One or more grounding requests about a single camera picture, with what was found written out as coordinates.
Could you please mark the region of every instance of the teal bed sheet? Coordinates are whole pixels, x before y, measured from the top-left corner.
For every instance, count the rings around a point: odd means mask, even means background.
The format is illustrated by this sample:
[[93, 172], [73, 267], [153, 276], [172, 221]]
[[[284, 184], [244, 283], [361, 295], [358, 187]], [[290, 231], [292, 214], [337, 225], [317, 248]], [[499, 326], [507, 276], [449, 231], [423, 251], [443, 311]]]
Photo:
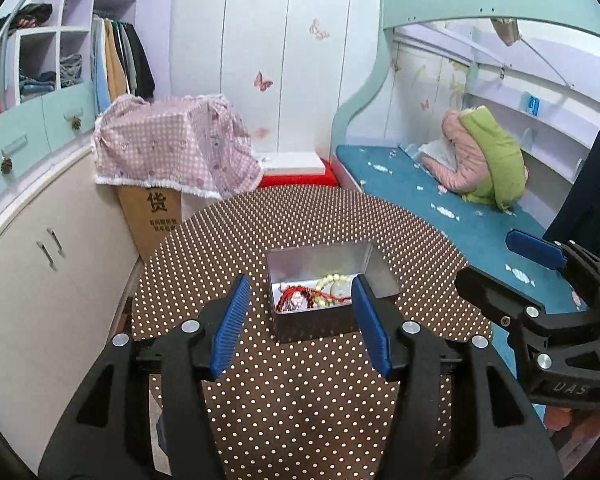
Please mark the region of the teal bed sheet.
[[[399, 205], [429, 222], [453, 242], [475, 267], [544, 304], [548, 314], [576, 312], [571, 285], [554, 270], [512, 253], [505, 237], [518, 229], [542, 237], [544, 229], [520, 206], [508, 213], [465, 202], [439, 186], [417, 162], [398, 148], [338, 146], [338, 160], [349, 170], [365, 193]], [[493, 325], [493, 345], [515, 374], [513, 350], [507, 332]], [[544, 407], [536, 406], [542, 418]]]

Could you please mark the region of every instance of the open tin box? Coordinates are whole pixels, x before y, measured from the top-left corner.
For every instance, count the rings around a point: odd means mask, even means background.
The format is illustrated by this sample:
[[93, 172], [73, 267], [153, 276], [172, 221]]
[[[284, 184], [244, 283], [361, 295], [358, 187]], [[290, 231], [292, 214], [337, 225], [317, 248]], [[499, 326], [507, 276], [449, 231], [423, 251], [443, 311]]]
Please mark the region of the open tin box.
[[339, 274], [353, 279], [364, 274], [376, 297], [395, 302], [400, 293], [394, 274], [382, 259], [382, 253], [367, 241], [273, 249], [267, 253], [267, 273], [274, 332], [281, 343], [358, 330], [350, 301], [277, 312], [276, 305], [282, 296], [281, 284], [316, 288], [318, 282], [327, 275]]

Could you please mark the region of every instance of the pink checkered cloth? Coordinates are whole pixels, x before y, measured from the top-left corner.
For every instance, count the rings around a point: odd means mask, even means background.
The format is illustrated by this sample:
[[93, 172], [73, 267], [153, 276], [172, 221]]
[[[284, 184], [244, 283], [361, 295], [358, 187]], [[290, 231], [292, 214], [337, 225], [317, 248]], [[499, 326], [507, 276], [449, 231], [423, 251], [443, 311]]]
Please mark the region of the pink checkered cloth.
[[222, 199], [256, 189], [262, 179], [251, 137], [224, 96], [153, 104], [121, 96], [96, 121], [93, 142], [98, 184]]

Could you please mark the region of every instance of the mint green drawer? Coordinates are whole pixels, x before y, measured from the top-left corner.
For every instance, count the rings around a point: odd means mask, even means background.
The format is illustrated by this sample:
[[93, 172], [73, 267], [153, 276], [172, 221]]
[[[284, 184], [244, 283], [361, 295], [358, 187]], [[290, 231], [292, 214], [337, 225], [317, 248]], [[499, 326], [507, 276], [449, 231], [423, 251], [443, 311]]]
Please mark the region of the mint green drawer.
[[[42, 97], [46, 138], [52, 152], [93, 129], [96, 120], [94, 101], [91, 82], [64, 88]], [[73, 117], [80, 119], [78, 130], [72, 129]]]
[[0, 194], [50, 154], [41, 99], [0, 114], [0, 164], [3, 153], [12, 160], [13, 169], [8, 175], [0, 171]]

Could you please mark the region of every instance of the polka dot tablecloth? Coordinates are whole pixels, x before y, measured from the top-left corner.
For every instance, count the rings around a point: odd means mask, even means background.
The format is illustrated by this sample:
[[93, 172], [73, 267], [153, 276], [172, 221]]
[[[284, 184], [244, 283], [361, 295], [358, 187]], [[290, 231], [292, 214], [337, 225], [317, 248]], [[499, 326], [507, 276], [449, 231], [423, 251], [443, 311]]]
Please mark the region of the polka dot tablecloth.
[[[226, 294], [238, 273], [251, 304], [232, 365], [205, 400], [230, 480], [373, 478], [398, 384], [369, 364], [359, 332], [279, 344], [267, 291], [267, 251], [369, 240], [401, 288], [397, 304], [446, 338], [491, 336], [488, 320], [456, 293], [466, 260], [442, 233], [396, 205], [354, 190], [271, 187], [216, 203], [184, 222], [146, 266], [134, 303], [136, 339], [158, 337]], [[161, 402], [160, 378], [151, 378]], [[440, 439], [452, 381], [441, 378]]]

